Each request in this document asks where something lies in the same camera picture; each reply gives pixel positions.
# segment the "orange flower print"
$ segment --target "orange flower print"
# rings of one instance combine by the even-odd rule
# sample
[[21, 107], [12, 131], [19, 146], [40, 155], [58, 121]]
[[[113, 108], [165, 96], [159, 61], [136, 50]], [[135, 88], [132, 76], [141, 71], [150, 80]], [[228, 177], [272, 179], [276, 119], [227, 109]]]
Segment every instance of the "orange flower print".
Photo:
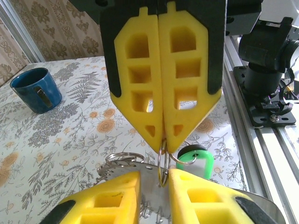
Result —
[[8, 201], [7, 210], [11, 210], [13, 207], [14, 207], [14, 204], [9, 203], [9, 201]]
[[130, 130], [128, 130], [128, 133], [126, 133], [125, 135], [131, 135], [132, 138], [134, 138], [134, 136], [135, 136], [136, 133], [137, 133], [137, 131], [134, 128], [131, 128]]
[[72, 160], [75, 161], [78, 157], [75, 155], [73, 156]]
[[36, 155], [36, 162], [39, 163], [39, 162], [42, 161], [42, 160], [43, 160], [43, 154], [42, 154], [42, 153], [38, 153], [38, 154]]
[[200, 133], [207, 133], [214, 130], [214, 124], [213, 121], [211, 121], [209, 118], [204, 119], [200, 125], [196, 128], [196, 131]]
[[223, 177], [222, 177], [222, 173], [223, 173], [223, 171], [224, 170], [221, 170], [219, 167], [216, 167], [215, 169], [214, 169], [214, 172], [215, 172], [215, 174], [213, 174], [213, 176], [216, 176], [216, 175], [218, 175], [221, 179], [223, 179]]
[[138, 146], [145, 146], [146, 145], [146, 143], [145, 143], [145, 140], [140, 140], [140, 143], [136, 146], [136, 147], [138, 147]]
[[94, 111], [94, 112], [91, 112], [91, 113], [89, 114], [89, 117], [90, 117], [91, 119], [94, 119], [94, 118], [98, 117], [98, 115], [99, 115], [99, 113], [96, 112], [96, 111]]
[[64, 134], [67, 135], [67, 133], [70, 132], [70, 131], [71, 131], [71, 128], [70, 127], [66, 127], [64, 129]]
[[61, 142], [61, 138], [56, 138], [55, 140], [54, 140], [54, 145], [56, 145], [56, 144], [58, 144], [59, 146], [60, 146], [60, 142]]
[[9, 156], [7, 156], [3, 161], [2, 161], [2, 166], [4, 167], [10, 167], [18, 158], [17, 153], [11, 153]]
[[107, 110], [104, 111], [105, 119], [111, 118], [114, 114], [115, 114], [115, 109], [112, 109], [112, 108], [107, 109]]
[[10, 141], [10, 142], [8, 142], [8, 143], [6, 143], [6, 147], [7, 148], [10, 148], [11, 146], [13, 146], [14, 145], [14, 142], [13, 141]]
[[69, 164], [69, 162], [67, 160], [64, 160], [63, 162], [60, 163], [60, 165], [62, 166], [62, 169], [64, 169], [65, 166], [67, 166]]
[[2, 187], [9, 178], [9, 170], [0, 169], [0, 187]]
[[103, 120], [97, 126], [97, 130], [100, 133], [107, 133], [110, 132], [115, 126], [114, 120]]

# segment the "black mounting plate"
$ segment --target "black mounting plate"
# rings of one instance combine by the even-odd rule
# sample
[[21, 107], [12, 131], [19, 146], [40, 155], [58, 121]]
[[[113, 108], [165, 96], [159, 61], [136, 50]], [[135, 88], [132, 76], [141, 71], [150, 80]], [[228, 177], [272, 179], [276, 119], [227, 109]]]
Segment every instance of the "black mounting plate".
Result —
[[[245, 80], [246, 69], [246, 66], [235, 67], [234, 76], [237, 81], [252, 125], [254, 127], [284, 127], [288, 125], [294, 125], [296, 123], [296, 119], [291, 112], [283, 116], [279, 116], [279, 121], [274, 123], [270, 121], [270, 115], [266, 111], [256, 109], [255, 102], [258, 100], [258, 98], [244, 93], [243, 83]], [[271, 99], [271, 102], [274, 101], [279, 101], [278, 95]]]

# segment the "metal key ring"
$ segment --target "metal key ring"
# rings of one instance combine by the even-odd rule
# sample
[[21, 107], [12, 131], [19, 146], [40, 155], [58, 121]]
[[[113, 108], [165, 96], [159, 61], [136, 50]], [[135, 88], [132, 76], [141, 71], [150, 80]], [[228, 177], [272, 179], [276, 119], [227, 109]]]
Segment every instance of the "metal key ring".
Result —
[[[161, 154], [164, 148], [164, 170], [161, 175]], [[170, 169], [170, 155], [167, 151], [166, 140], [163, 140], [162, 146], [160, 147], [159, 154], [158, 154], [158, 178], [161, 187], [165, 187], [168, 181], [168, 170]]]
[[[112, 160], [114, 158], [119, 158], [119, 157], [123, 157], [123, 158], [119, 160]], [[145, 162], [144, 156], [138, 153], [112, 153], [105, 158], [105, 161], [106, 164], [111, 164], [111, 162], [113, 161], [126, 161], [126, 160], [136, 161], [137, 158], [141, 159], [141, 163]]]
[[181, 165], [185, 165], [185, 166], [189, 166], [192, 165], [193, 163], [195, 163], [195, 161], [197, 160], [197, 157], [195, 156], [194, 159], [190, 162], [182, 162], [181, 160], [179, 160], [178, 158], [174, 157], [174, 155], [169, 154], [169, 156], [177, 163], [181, 164]]

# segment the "floral tablecloth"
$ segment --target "floral tablecloth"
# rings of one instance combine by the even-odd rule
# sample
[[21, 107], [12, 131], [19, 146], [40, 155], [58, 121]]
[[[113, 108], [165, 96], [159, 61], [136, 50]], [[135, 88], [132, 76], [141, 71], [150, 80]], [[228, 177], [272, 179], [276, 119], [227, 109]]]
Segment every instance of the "floral tablecloth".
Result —
[[[0, 88], [0, 224], [36, 224], [64, 197], [91, 187], [96, 168], [116, 152], [157, 155], [110, 100], [104, 57], [35, 63], [47, 68], [62, 103], [33, 113]], [[186, 140], [215, 158], [212, 181], [246, 189], [224, 98]]]

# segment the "yellow foam pad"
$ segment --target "yellow foam pad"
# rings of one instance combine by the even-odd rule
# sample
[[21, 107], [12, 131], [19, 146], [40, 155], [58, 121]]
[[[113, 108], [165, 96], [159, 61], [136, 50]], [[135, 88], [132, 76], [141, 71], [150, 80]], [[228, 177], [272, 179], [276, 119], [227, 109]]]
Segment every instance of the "yellow foam pad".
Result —
[[[208, 93], [208, 30], [175, 2], [159, 15], [163, 115], [168, 151], [174, 153], [221, 97]], [[180, 103], [193, 101], [181, 110]]]
[[[121, 97], [111, 99], [125, 118], [158, 152], [163, 135], [162, 83], [158, 17], [140, 9], [114, 40]], [[153, 111], [149, 112], [149, 102]]]
[[76, 204], [60, 224], [137, 224], [140, 174], [132, 172], [71, 195]]
[[171, 169], [173, 224], [254, 224], [234, 200], [248, 196], [179, 169]]
[[[167, 7], [159, 16], [140, 8], [114, 40], [122, 95], [111, 99], [157, 153], [165, 138], [174, 153], [221, 97], [207, 91], [207, 28], [174, 1]], [[196, 106], [182, 110], [184, 101]]]

